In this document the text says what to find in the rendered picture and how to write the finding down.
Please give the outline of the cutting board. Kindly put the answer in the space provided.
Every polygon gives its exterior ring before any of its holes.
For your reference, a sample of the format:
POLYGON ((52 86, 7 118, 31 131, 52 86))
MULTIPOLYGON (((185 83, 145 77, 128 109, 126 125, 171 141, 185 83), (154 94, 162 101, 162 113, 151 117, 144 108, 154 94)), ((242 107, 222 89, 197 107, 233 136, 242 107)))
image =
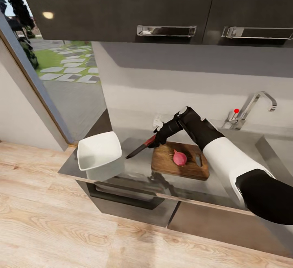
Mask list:
POLYGON ((160 143, 154 148, 151 168, 155 171, 167 172, 200 179, 210 177, 207 158, 204 156, 199 146, 182 144, 177 142, 160 143), (184 166, 178 166, 174 161, 174 151, 184 153, 187 161, 184 166), (197 165, 196 155, 200 156, 201 167, 197 165))

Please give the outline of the vidalia onion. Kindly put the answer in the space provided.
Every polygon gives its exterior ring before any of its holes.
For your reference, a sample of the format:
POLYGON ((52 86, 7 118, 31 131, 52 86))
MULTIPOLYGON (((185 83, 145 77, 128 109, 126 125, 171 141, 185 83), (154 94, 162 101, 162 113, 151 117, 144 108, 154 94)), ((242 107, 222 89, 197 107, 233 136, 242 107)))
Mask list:
POLYGON ((176 150, 174 151, 174 158, 173 161, 178 165, 178 166, 184 166, 186 164, 187 158, 184 153, 179 153, 176 150))

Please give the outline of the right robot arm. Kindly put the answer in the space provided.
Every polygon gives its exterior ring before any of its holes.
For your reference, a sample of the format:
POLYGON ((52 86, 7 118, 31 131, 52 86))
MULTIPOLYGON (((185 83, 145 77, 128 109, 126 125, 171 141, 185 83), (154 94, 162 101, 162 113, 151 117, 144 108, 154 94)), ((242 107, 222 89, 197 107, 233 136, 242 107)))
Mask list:
POLYGON ((152 127, 155 141, 147 147, 164 145, 169 136, 185 130, 195 142, 230 198, 249 209, 293 255, 293 187, 275 179, 269 170, 229 141, 207 119, 185 106, 167 123, 157 113, 152 127))

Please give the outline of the parer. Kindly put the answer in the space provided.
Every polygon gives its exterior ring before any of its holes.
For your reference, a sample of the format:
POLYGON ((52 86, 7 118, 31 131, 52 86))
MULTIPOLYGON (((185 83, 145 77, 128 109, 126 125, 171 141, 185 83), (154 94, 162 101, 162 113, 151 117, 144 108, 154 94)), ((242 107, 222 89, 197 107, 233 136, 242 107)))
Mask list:
POLYGON ((144 144, 142 144, 139 148, 137 148, 135 151, 133 151, 131 154, 129 154, 127 157, 131 157, 138 153, 140 150, 142 150, 144 147, 148 146, 151 142, 155 141, 156 135, 148 139, 144 144))

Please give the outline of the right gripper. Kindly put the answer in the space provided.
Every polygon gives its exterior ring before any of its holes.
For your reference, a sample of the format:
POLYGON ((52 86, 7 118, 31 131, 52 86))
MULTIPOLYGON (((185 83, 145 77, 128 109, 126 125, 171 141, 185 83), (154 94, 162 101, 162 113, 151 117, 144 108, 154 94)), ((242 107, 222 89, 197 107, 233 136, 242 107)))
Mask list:
POLYGON ((160 146, 160 143, 164 145, 166 143, 166 140, 169 136, 174 135, 175 133, 169 128, 168 123, 163 123, 162 128, 155 132, 155 141, 151 142, 147 147, 148 148, 156 148, 160 146))

